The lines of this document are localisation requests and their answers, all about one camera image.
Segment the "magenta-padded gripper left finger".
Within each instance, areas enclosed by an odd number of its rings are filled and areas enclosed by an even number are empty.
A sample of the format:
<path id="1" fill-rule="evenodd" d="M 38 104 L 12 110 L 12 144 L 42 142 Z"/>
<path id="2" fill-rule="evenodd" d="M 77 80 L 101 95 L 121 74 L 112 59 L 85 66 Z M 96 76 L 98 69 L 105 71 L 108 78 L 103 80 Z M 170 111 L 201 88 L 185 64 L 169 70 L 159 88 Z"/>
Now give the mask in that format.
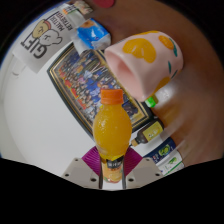
<path id="1" fill-rule="evenodd" d="M 102 168 L 97 148 L 91 148 L 82 158 L 74 158 L 62 177 L 84 188 L 101 189 Z"/>

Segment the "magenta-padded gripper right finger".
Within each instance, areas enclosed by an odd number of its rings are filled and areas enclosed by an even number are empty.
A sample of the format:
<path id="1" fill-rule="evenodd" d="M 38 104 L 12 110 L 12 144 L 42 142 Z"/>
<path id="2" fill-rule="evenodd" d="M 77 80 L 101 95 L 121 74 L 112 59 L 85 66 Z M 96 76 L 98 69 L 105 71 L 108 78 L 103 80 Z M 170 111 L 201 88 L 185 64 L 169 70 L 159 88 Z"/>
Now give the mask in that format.
<path id="1" fill-rule="evenodd" d="M 122 187 L 124 189 L 140 188 L 163 177 L 159 168 L 149 157 L 143 158 L 131 147 L 123 160 Z"/>

